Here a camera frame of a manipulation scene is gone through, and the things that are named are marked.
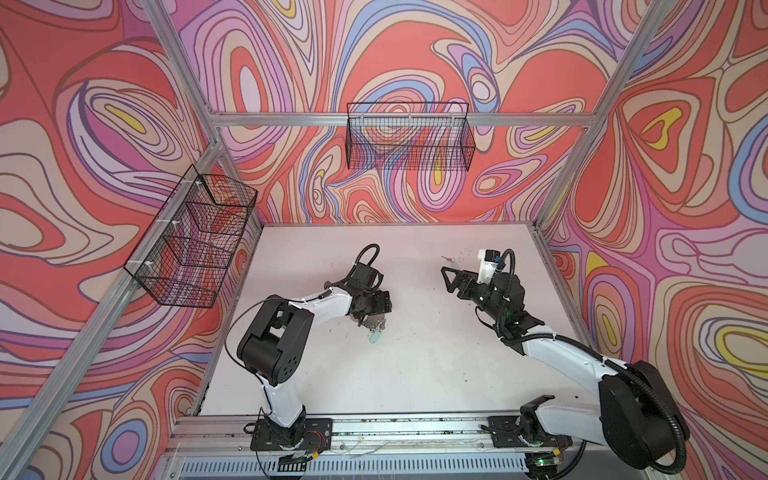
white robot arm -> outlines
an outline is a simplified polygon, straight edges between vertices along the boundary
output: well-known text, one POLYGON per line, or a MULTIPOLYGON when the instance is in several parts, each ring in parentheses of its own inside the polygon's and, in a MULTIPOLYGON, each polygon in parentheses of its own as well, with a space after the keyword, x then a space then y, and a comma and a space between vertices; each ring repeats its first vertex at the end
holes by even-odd
POLYGON ((650 466, 672 475, 682 471, 690 432, 659 372, 643 361, 629 364, 602 356, 526 312, 512 250, 480 250, 478 259, 480 273, 443 267, 446 289, 487 313, 493 324, 481 323, 506 346, 564 373, 594 396, 592 402, 575 403, 544 395, 527 403, 521 407, 520 439, 534 444, 568 435, 607 445, 635 468, 650 466), (508 272, 503 271, 505 259, 508 272), (656 461, 671 450, 674 463, 659 465, 656 461))
POLYGON ((379 246, 368 245, 343 279, 326 282, 316 295, 296 300, 273 295, 264 300, 240 341, 237 357, 264 387, 270 405, 268 428, 280 446, 296 447, 306 430, 306 409, 291 376, 299 366, 312 324, 350 315, 358 326, 374 333, 384 329, 392 303, 389 292, 379 289, 384 276, 371 266, 378 255, 379 246), (363 263, 363 254, 371 249, 375 249, 371 260, 363 263), (275 335, 273 329, 281 329, 282 335, 275 335))

swirly patterned backdrop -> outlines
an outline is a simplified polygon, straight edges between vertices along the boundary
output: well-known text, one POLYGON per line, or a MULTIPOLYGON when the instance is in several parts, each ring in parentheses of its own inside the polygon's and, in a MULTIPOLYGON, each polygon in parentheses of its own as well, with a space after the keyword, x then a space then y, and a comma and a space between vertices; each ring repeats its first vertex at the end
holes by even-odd
MULTIPOLYGON (((448 101, 592 111, 645 3, 485 0, 185 2, 172 13, 217 111, 346 111, 448 101)), ((350 172, 344 128, 223 132, 267 223, 532 220, 578 134, 477 127, 468 173, 350 172)))
POLYGON ((350 171, 345 128, 223 131, 265 223, 532 220, 578 129, 477 127, 465 171, 350 171))
MULTIPOLYGON (((0 442, 207 145, 140 4, 0 2, 0 442)), ((252 246, 212 310, 137 295, 25 478, 148 475, 252 246)))
POLYGON ((473 111, 591 111, 643 0, 219 0, 172 18, 218 111, 346 111, 464 98, 473 111))
POLYGON ((768 4, 677 2, 546 236, 603 352, 648 359, 685 478, 768 478, 768 4))

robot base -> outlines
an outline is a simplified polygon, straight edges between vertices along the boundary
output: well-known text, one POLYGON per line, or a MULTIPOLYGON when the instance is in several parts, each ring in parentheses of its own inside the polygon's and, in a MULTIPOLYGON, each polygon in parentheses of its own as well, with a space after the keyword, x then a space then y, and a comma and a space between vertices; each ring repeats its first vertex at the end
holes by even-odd
MULTIPOLYGON (((490 416, 488 417, 488 429, 491 430, 491 440, 493 446, 497 449, 508 449, 513 447, 528 447, 528 443, 520 438, 519 419, 517 415, 510 416, 490 416)), ((573 445, 571 437, 566 435, 552 436, 541 442, 542 447, 570 447, 573 445)))
POLYGON ((332 434, 332 419, 307 419, 303 410, 288 428, 269 417, 259 419, 253 427, 250 449, 254 452, 304 450, 311 454, 330 449, 332 434))

mounting plate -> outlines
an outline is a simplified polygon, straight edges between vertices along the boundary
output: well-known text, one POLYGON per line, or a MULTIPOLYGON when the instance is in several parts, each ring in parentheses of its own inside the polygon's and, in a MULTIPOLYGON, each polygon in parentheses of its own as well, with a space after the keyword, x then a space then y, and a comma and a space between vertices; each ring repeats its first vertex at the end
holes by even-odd
MULTIPOLYGON (((299 446, 296 447, 296 450, 306 450, 308 453, 312 453, 317 451, 321 446, 324 450, 330 449, 331 435, 333 435, 332 419, 309 418, 304 424, 304 432, 302 434, 303 440, 299 446), (311 431, 323 434, 325 445, 322 445, 323 439, 320 438, 320 435, 310 433, 311 431)), ((272 438, 270 425, 266 419, 259 419, 256 422, 256 428, 253 430, 253 437, 250 439, 250 449, 254 452, 290 452, 290 450, 283 450, 277 441, 272 438)))
MULTIPOLYGON (((488 427, 492 430, 508 430, 508 431, 515 431, 518 427, 518 419, 520 418, 519 415, 510 415, 510 416, 492 416, 488 417, 488 427)), ((506 449, 510 447, 528 447, 530 445, 527 445, 525 442, 520 440, 520 437, 517 433, 491 433, 491 440, 493 441, 493 446, 497 449, 506 449)), ((557 435, 553 439, 547 440, 546 442, 543 442, 541 445, 542 447, 559 447, 560 449, 568 446, 570 447, 573 445, 573 440, 571 440, 571 437, 566 435, 557 435)))

wire basket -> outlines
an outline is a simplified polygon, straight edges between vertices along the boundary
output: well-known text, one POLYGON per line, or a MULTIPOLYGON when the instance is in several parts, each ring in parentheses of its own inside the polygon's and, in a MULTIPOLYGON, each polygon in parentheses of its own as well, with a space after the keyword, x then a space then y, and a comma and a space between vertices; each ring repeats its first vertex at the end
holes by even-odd
POLYGON ((469 170, 475 138, 465 102, 347 104, 346 166, 352 170, 469 170))
POLYGON ((213 307, 256 199, 237 180, 198 174, 141 266, 126 270, 160 305, 213 307))

